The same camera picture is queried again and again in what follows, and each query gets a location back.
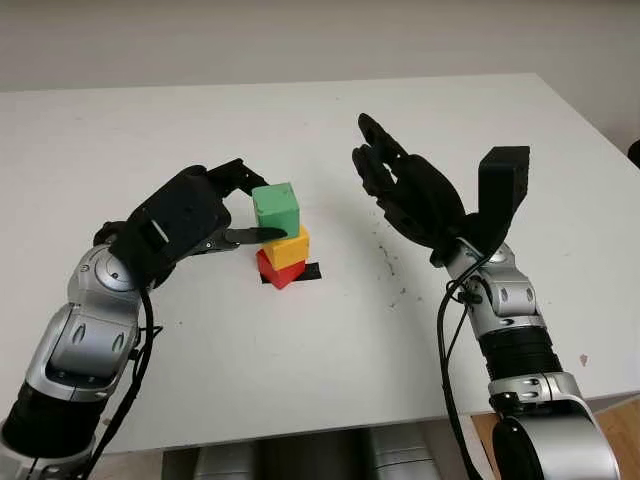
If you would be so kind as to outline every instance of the white wall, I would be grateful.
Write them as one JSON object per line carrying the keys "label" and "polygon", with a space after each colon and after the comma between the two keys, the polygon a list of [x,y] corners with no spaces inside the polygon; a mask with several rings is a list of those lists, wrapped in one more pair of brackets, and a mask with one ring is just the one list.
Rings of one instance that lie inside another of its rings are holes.
{"label": "white wall", "polygon": [[540,74],[626,149],[640,2],[0,0],[0,90],[498,72]]}

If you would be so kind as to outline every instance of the robotic arm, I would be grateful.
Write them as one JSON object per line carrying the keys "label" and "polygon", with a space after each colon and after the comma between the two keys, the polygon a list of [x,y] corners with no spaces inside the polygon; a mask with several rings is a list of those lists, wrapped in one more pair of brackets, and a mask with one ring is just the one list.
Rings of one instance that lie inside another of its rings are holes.
{"label": "robotic arm", "polygon": [[[0,432],[0,480],[88,478],[140,389],[151,355],[148,291],[181,259],[286,236],[273,228],[233,230],[222,200],[266,185],[234,160],[213,170],[189,167],[126,222],[106,223],[68,286],[68,303],[51,319]],[[146,328],[138,328],[140,304]],[[137,348],[144,330],[145,343]],[[94,451],[94,431],[127,362],[131,387]]]}
{"label": "robotic arm", "polygon": [[455,188],[418,155],[409,155],[371,117],[359,126],[367,144],[353,161],[363,186],[402,235],[433,249],[431,263],[452,281],[438,311],[438,348],[447,411],[470,478],[478,479],[464,443],[449,382],[443,321],[458,300],[491,378],[493,431],[503,479],[618,479],[617,462],[576,381],[564,372],[529,279],[504,243],[527,192],[528,147],[494,147],[479,168],[479,211],[465,214]]}

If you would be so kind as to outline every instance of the black cable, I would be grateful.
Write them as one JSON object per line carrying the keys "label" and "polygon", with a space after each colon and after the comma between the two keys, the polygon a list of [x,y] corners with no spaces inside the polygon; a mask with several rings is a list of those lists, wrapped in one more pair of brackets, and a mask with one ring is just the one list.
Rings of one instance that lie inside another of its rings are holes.
{"label": "black cable", "polygon": [[442,391],[444,393],[444,400],[447,406],[447,414],[449,416],[449,422],[451,423],[451,428],[453,429],[453,433],[455,435],[456,441],[458,443],[458,448],[460,449],[460,454],[462,455],[462,460],[464,462],[465,469],[467,470],[467,475],[471,480],[482,480],[482,477],[476,470],[473,462],[471,461],[471,457],[469,455],[469,451],[467,450],[467,444],[464,440],[464,434],[462,433],[462,426],[460,425],[460,419],[458,418],[458,410],[456,408],[456,403],[453,398],[453,390],[451,388],[451,380],[449,378],[449,362],[447,360],[446,355],[446,345],[444,340],[444,316],[447,311],[447,305],[449,305],[449,301],[453,298],[456,290],[471,276],[473,273],[478,270],[482,265],[489,261],[491,258],[490,255],[485,256],[474,263],[471,267],[467,268],[462,275],[460,275],[453,283],[449,282],[447,285],[450,285],[447,288],[447,291],[440,302],[440,307],[438,308],[438,315],[436,319],[436,329],[437,329],[437,337],[438,337],[438,355],[440,357],[440,373],[442,375]]}
{"label": "black cable", "polygon": [[91,472],[93,471],[93,468],[96,466],[98,459],[104,452],[104,449],[109,444],[109,442],[113,440],[113,437],[115,437],[116,433],[118,432],[118,429],[122,425],[124,418],[127,416],[127,413],[129,413],[129,410],[131,410],[131,406],[133,405],[133,402],[135,401],[136,396],[138,395],[138,392],[140,392],[140,387],[142,386],[142,379],[144,378],[144,374],[146,373],[147,367],[149,366],[149,360],[151,359],[151,351],[153,350],[153,339],[155,335],[157,335],[159,332],[156,333],[153,326],[153,306],[151,305],[149,292],[147,292],[147,289],[144,287],[140,288],[139,292],[140,292],[140,298],[142,300],[142,306],[144,307],[146,331],[145,331],[145,343],[142,346],[139,357],[138,357],[140,360],[138,373],[134,375],[131,381],[131,385],[129,385],[129,389],[127,390],[127,393],[125,393],[124,397],[122,398],[122,401],[120,402],[120,405],[118,405],[118,409],[116,410],[116,413],[113,415],[113,418],[109,423],[109,426],[107,427],[104,434],[102,435],[102,438],[98,443],[98,446],[93,451],[91,458],[85,465],[84,470],[82,471],[82,476],[80,477],[82,480],[87,480],[89,478],[89,475],[91,475]]}
{"label": "black cable", "polygon": [[456,340],[458,339],[458,335],[460,335],[460,330],[462,329],[462,325],[464,324],[464,319],[467,318],[467,313],[469,313],[469,305],[464,304],[464,311],[462,312],[462,316],[460,317],[460,321],[458,322],[458,326],[456,327],[456,331],[453,334],[453,338],[451,339],[451,343],[449,344],[449,349],[447,350],[447,364],[449,363],[449,359],[451,358],[451,352],[453,352],[453,346],[456,344]]}
{"label": "black cable", "polygon": [[[154,326],[153,327],[153,339],[155,340],[156,337],[160,334],[160,332],[162,332],[164,330],[164,327],[162,326]],[[140,328],[139,329],[140,332],[145,332],[145,338],[147,335],[147,329],[146,328]],[[140,350],[138,351],[138,354],[135,358],[135,360],[133,361],[133,368],[131,369],[131,378],[132,380],[135,380],[135,378],[138,376],[139,374],[139,365],[140,365],[140,359],[142,358],[142,354],[144,353],[146,347],[146,342],[145,344],[140,348]]]}
{"label": "black cable", "polygon": [[[445,286],[444,286],[445,291],[446,291],[446,290],[449,290],[449,287],[450,287],[451,285],[453,285],[454,283],[455,283],[455,279],[454,279],[454,280],[449,280],[449,281],[445,284]],[[462,300],[460,300],[460,299],[459,299],[459,298],[457,298],[457,297],[451,297],[451,300],[453,300],[453,301],[454,301],[454,302],[456,302],[456,303],[464,303],[464,302],[462,302]]]}

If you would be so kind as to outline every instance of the toy block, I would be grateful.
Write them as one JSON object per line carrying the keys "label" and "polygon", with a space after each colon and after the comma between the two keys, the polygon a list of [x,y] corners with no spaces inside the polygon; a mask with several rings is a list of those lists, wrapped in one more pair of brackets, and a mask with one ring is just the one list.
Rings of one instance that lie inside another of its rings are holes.
{"label": "toy block", "polygon": [[274,287],[278,290],[282,290],[284,287],[293,282],[296,278],[304,273],[304,260],[293,265],[283,268],[282,270],[275,270],[269,259],[264,253],[264,250],[260,250],[256,253],[256,259],[258,260],[258,270],[264,275]]}
{"label": "toy block", "polygon": [[287,232],[285,238],[298,236],[300,208],[290,183],[256,187],[251,196],[259,226],[281,228]]}
{"label": "toy block", "polygon": [[296,238],[265,243],[262,245],[262,249],[271,266],[275,270],[282,270],[309,258],[309,232],[303,225],[300,225],[300,235]]}

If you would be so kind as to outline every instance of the table surface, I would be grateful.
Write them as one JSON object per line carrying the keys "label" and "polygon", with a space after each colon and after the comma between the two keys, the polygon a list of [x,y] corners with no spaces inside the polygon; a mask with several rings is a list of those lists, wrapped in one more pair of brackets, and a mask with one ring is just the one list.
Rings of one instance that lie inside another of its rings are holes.
{"label": "table surface", "polygon": [[[587,397],[640,389],[640,171],[535,75],[37,91],[0,94],[0,412],[102,222],[186,165],[242,157],[293,183],[323,279],[261,285],[255,247],[183,261],[152,295],[165,330],[111,451],[442,416],[448,277],[362,190],[350,158],[361,111],[429,158],[468,210],[489,149],[531,145],[508,242],[556,352]],[[249,198],[227,205],[234,226],[254,224]],[[468,325],[452,375],[460,411],[489,409]]]}

